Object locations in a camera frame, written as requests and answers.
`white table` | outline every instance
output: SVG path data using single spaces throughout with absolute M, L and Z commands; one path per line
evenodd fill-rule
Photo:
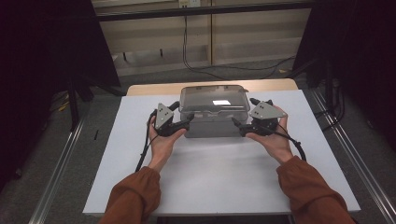
M 301 91 L 256 91 L 247 97 L 273 100 L 289 118 L 292 138 L 301 141 L 307 160 L 349 211 L 360 207 Z M 84 214 L 101 216 L 112 187 L 134 172 L 143 149 L 146 122 L 158 103 L 170 105 L 179 95 L 122 98 L 106 151 Z M 179 120 L 176 111 L 175 121 Z M 150 158 L 148 153 L 143 165 Z M 289 199 L 277 182 L 277 162 L 258 143 L 242 137 L 190 139 L 182 136 L 161 172 L 162 200 L 152 215 L 218 216 L 289 214 Z

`transparent lid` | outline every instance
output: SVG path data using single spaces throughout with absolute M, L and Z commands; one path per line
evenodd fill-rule
M 239 85 L 186 87 L 180 94 L 180 113 L 249 111 L 245 90 Z

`hand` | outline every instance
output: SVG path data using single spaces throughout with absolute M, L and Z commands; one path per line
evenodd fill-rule
M 284 112 L 280 107 L 275 105 L 274 107 Z M 278 133 L 287 134 L 285 130 L 287 130 L 288 128 L 288 115 L 286 115 L 286 117 L 280 118 L 279 125 L 276 127 L 276 131 Z M 246 137 L 251 138 L 256 142 L 262 144 L 267 150 L 268 154 L 270 154 L 270 156 L 276 159 L 280 164 L 283 164 L 284 162 L 293 158 L 293 154 L 290 150 L 289 139 L 286 139 L 274 133 L 267 136 L 261 136 L 255 133 L 247 133 Z
M 151 119 L 149 124 L 148 137 L 151 143 L 151 161 L 148 167 L 157 171 L 158 173 L 165 166 L 169 157 L 172 155 L 173 145 L 176 140 L 183 135 L 187 130 L 180 129 L 171 136 L 162 137 L 157 134 L 154 129 L 155 116 Z

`rust-colored sleeve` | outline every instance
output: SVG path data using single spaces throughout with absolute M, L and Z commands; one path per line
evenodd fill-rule
M 160 199 L 160 175 L 143 167 L 114 186 L 99 223 L 143 223 L 158 207 Z
M 343 197 L 305 161 L 294 157 L 276 171 L 279 185 L 290 198 L 290 209 L 298 224 L 355 223 Z

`plastic box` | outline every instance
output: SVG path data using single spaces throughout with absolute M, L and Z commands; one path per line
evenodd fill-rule
M 239 85 L 186 87 L 180 94 L 180 119 L 193 113 L 188 138 L 237 137 L 231 118 L 246 123 L 250 106 Z

